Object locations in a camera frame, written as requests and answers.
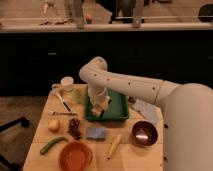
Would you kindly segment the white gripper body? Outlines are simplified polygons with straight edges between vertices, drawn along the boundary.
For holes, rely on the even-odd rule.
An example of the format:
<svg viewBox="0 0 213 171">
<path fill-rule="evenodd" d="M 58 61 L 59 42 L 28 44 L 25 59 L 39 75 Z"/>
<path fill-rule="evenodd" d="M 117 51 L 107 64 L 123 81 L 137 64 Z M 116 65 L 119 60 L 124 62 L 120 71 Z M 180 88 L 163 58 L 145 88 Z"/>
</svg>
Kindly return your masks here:
<svg viewBox="0 0 213 171">
<path fill-rule="evenodd" d="M 96 103 L 95 105 L 92 106 L 91 109 L 92 114 L 96 117 L 101 117 L 103 113 L 108 109 L 110 102 L 111 98 L 107 96 L 104 102 Z"/>
</svg>

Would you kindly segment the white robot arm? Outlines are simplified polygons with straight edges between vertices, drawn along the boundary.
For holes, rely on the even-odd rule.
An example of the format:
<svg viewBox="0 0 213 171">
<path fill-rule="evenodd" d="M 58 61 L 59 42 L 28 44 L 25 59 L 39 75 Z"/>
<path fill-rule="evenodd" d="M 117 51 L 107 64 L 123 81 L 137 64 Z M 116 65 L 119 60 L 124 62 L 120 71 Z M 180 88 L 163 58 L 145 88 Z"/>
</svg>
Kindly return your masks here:
<svg viewBox="0 0 213 171">
<path fill-rule="evenodd" d="M 198 83 L 112 73 L 102 57 L 79 71 L 93 104 L 106 91 L 141 99 L 158 106 L 163 115 L 163 171 L 213 171 L 213 89 Z"/>
</svg>

